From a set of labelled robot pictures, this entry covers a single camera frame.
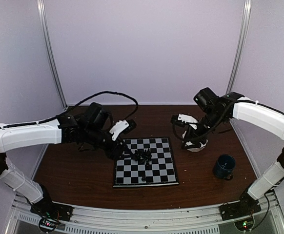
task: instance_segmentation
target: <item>dark blue mug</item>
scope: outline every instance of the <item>dark blue mug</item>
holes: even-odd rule
[[[215,177],[219,179],[231,180],[233,179],[233,169],[235,167],[235,159],[231,155],[221,155],[212,172]]]

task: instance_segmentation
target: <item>checkered board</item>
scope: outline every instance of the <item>checkered board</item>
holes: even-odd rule
[[[152,158],[149,166],[130,157],[118,160],[114,166],[113,187],[143,187],[179,184],[177,169],[168,137],[139,138],[124,140],[128,148],[150,149]]]

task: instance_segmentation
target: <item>vertical metal post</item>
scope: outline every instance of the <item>vertical metal post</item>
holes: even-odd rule
[[[233,68],[231,71],[231,77],[230,77],[230,81],[229,81],[226,93],[229,93],[232,91],[232,88],[233,88],[233,85],[236,79],[236,75],[237,75],[237,72],[240,66],[242,51],[243,51],[243,47],[245,44],[246,35],[248,31],[250,12],[251,12],[251,0],[245,0],[238,47],[236,50]]]
[[[51,67],[52,76],[53,76],[58,94],[60,96],[63,109],[66,109],[67,103],[66,103],[66,100],[65,100],[65,97],[64,97],[63,89],[61,87],[59,75],[58,75],[58,72],[57,72],[57,69],[56,69],[56,66],[55,66],[54,56],[53,56],[53,52],[52,52],[49,30],[48,30],[46,14],[45,14],[45,9],[44,9],[44,0],[37,0],[37,4],[38,4],[38,12],[39,12],[41,25],[42,25],[44,41],[45,41],[45,46],[46,46],[47,53],[48,53],[48,58],[49,58],[49,63],[50,63],[50,67]]]

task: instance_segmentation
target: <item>white wall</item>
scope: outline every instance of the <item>white wall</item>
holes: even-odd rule
[[[225,93],[243,5],[243,0],[45,1],[67,103],[102,90],[125,92],[140,104],[193,104],[207,86]],[[115,96],[97,101],[128,103]]]
[[[253,1],[233,90],[284,111],[284,1]],[[281,153],[284,142],[248,123],[237,124],[262,174]],[[284,182],[275,191],[284,212]]]
[[[0,122],[39,120],[61,111],[48,65],[37,2],[0,0]],[[42,146],[8,152],[28,176]],[[0,182],[0,233],[14,193]]]

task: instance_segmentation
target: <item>mug handle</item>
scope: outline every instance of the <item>mug handle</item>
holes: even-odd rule
[[[233,173],[228,174],[228,176],[226,178],[224,178],[225,180],[231,180],[233,179]]]

